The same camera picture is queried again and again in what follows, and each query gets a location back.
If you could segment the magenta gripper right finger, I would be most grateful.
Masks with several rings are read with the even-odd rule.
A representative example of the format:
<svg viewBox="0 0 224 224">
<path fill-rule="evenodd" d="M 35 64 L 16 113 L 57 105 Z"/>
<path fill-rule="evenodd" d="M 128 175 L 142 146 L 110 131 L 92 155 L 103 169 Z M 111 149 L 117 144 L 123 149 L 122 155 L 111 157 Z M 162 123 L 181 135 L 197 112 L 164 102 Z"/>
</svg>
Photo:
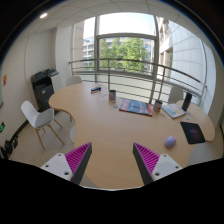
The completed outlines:
<svg viewBox="0 0 224 224">
<path fill-rule="evenodd" d="M 182 169 L 168 154 L 159 155 L 138 143 L 133 144 L 133 154 L 145 185 Z"/>
</svg>

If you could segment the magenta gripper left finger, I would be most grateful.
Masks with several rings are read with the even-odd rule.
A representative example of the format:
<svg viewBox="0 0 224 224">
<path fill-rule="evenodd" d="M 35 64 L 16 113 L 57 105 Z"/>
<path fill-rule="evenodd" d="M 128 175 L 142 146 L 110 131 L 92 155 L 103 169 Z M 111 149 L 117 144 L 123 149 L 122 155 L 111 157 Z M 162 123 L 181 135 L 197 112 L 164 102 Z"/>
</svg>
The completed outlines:
<svg viewBox="0 0 224 224">
<path fill-rule="evenodd" d="M 92 154 L 92 144 L 86 143 L 67 154 L 57 153 L 41 168 L 65 180 L 80 184 Z"/>
</svg>

